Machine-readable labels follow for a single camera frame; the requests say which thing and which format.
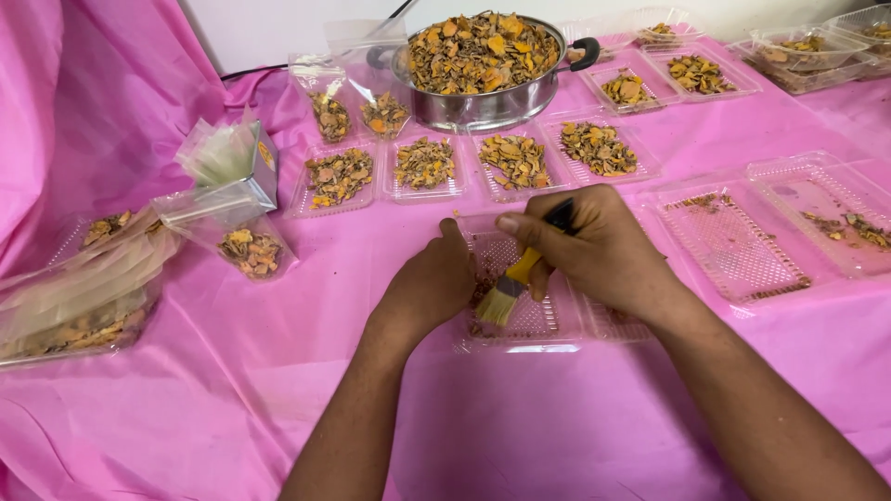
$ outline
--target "yellow brush handle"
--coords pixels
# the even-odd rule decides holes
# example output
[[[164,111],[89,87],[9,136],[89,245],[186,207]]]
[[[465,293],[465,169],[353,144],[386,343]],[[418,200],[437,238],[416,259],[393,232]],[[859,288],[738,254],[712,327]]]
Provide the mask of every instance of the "yellow brush handle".
[[[523,285],[529,285],[529,270],[532,269],[532,266],[541,258],[542,255],[538,250],[526,247],[526,252],[523,252],[523,257],[517,261],[517,264],[507,268],[507,271],[505,271],[504,274]]]

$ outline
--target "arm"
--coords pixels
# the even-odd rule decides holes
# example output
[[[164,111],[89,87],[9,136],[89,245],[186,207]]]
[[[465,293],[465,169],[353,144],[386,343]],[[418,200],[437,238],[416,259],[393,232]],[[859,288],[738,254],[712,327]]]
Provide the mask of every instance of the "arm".
[[[576,237],[540,220],[570,196]],[[751,498],[891,499],[869,462],[677,279],[614,189],[535,197],[526,214],[505,214],[497,224],[544,255],[530,273],[535,298],[554,266],[592,299],[650,327]]]
[[[405,362],[457,315],[474,289],[472,259],[453,219],[409,259],[368,318],[331,402],[285,481],[279,501],[377,501],[389,468]]]

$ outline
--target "pastry brush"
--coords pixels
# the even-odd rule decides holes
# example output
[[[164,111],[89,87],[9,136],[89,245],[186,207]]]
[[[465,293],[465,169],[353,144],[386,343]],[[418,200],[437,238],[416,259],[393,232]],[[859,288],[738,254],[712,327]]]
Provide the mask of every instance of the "pastry brush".
[[[544,222],[565,234],[576,234],[572,227],[572,199],[566,199],[544,216]],[[495,287],[477,306],[477,317],[483,322],[504,327],[511,316],[517,298],[529,285],[529,270],[542,258],[541,253],[527,247],[517,264],[507,268]]]

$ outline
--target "hand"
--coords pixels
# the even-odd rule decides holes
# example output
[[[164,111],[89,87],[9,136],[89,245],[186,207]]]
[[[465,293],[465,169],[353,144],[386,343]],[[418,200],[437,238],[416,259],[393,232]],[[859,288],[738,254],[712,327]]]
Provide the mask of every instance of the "hand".
[[[542,218],[558,203],[573,197],[576,236],[556,231]],[[674,275],[622,197],[610,185],[536,196],[525,214],[502,214],[497,226],[544,258],[529,274],[529,290],[543,300],[554,267],[570,283],[604,305],[659,324],[673,313],[678,294],[691,294]]]
[[[396,273],[368,320],[376,330],[398,333],[403,339],[396,342],[409,349],[467,307],[476,287],[473,257],[458,224],[443,219],[439,230],[442,236]]]

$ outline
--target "stainless steel pot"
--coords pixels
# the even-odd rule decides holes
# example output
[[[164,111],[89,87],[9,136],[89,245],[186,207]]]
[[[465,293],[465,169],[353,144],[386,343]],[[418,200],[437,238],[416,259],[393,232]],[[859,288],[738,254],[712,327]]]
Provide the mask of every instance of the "stainless steel pot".
[[[468,130],[492,132],[513,127],[531,119],[551,102],[557,94],[557,75],[561,71],[584,70],[597,61],[601,46],[594,38],[580,38],[573,48],[584,49],[584,57],[567,68],[557,68],[566,56],[566,38],[552,24],[527,16],[517,16],[533,26],[541,25],[560,45],[560,58],[541,77],[518,86],[485,94],[444,95],[414,88],[407,70],[408,47],[394,54],[391,68],[396,77],[412,89],[415,119],[436,130]],[[415,33],[409,40],[420,34]]]

